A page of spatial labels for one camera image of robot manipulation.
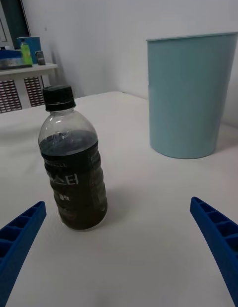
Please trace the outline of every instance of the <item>black bottle cap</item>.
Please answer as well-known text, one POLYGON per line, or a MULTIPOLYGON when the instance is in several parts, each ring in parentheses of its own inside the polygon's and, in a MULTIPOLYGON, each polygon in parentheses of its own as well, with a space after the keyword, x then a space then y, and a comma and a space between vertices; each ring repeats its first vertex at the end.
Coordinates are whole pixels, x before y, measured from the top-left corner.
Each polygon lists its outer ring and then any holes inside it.
POLYGON ((62 111, 76 106, 69 85, 56 85, 43 89, 46 111, 62 111))

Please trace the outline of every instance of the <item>light blue trash can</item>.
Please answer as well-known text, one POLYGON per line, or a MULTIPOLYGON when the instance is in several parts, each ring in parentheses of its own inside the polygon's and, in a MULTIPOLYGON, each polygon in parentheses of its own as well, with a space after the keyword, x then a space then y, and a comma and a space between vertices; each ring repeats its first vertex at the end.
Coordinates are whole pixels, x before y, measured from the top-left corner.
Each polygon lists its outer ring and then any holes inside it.
POLYGON ((148 40, 151 147, 166 156, 214 152, 238 33, 148 40))

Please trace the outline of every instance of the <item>white table surface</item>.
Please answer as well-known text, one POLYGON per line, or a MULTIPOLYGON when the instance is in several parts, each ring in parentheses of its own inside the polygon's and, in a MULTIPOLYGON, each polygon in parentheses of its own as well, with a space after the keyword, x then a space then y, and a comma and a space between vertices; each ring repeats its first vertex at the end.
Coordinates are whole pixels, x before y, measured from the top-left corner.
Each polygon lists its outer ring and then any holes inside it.
POLYGON ((47 206, 7 307, 233 307, 189 206, 195 195, 238 222, 238 130, 223 125, 209 157, 172 159, 150 148, 146 100, 76 102, 98 132, 109 204, 90 232, 58 218, 37 144, 44 107, 0 115, 1 226, 47 206))
POLYGON ((55 63, 46 63, 45 65, 34 64, 29 68, 19 68, 19 69, 9 69, 0 70, 0 81, 5 80, 19 80, 24 78, 29 78, 32 76, 47 75, 52 73, 54 69, 58 68, 55 63))

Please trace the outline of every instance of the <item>dark liquid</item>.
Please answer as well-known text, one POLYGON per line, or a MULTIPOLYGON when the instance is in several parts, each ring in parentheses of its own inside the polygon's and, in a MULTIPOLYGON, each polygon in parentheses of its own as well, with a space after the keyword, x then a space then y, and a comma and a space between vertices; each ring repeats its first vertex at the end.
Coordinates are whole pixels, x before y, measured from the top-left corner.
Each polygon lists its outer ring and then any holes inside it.
POLYGON ((63 222, 85 230, 102 221, 107 198, 94 133, 71 131, 47 137, 40 143, 45 168, 63 222))

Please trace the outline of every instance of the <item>bottle label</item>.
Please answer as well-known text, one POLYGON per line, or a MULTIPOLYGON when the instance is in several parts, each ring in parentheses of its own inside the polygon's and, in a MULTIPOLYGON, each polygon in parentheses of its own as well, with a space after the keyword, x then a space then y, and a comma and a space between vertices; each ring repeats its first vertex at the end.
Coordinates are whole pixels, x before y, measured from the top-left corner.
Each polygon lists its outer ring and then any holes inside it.
POLYGON ((68 156, 42 156, 63 221, 82 224, 90 217, 96 222, 107 210, 98 143, 68 156))

